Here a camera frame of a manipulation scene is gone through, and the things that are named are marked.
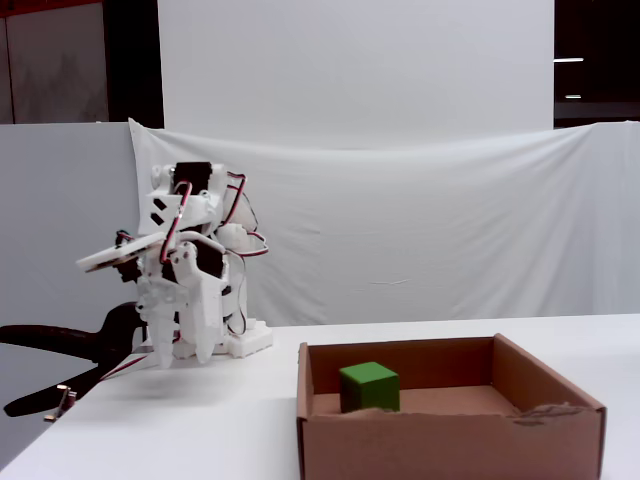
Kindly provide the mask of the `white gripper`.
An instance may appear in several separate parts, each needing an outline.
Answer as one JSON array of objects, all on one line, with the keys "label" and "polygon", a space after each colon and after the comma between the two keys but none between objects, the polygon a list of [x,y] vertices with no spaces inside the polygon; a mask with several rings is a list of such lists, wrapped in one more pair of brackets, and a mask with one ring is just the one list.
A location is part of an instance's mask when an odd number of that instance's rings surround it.
[{"label": "white gripper", "polygon": [[182,239],[161,259],[162,242],[147,246],[137,259],[139,304],[144,308],[153,353],[160,368],[173,362],[175,306],[181,337],[207,363],[221,343],[221,304],[230,288],[229,265],[220,245],[208,239]]}]

